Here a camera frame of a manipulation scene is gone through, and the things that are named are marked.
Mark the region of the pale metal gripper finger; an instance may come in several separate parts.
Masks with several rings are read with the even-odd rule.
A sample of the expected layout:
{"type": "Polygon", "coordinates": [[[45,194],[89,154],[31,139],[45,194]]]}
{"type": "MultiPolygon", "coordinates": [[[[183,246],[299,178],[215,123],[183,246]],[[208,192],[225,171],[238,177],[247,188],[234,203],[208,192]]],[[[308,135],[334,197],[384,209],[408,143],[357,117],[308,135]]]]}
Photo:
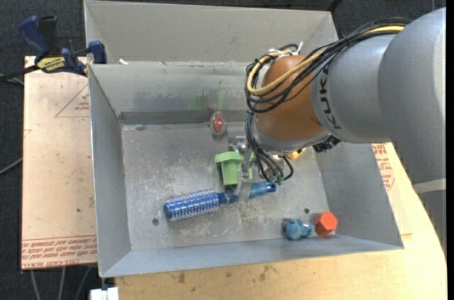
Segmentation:
{"type": "Polygon", "coordinates": [[[240,164],[240,178],[243,182],[252,182],[253,174],[251,170],[250,160],[244,160],[240,164]]]}
{"type": "Polygon", "coordinates": [[[238,183],[235,188],[235,194],[238,197],[239,202],[247,202],[249,200],[252,184],[253,183],[250,181],[241,181],[238,183]]]}

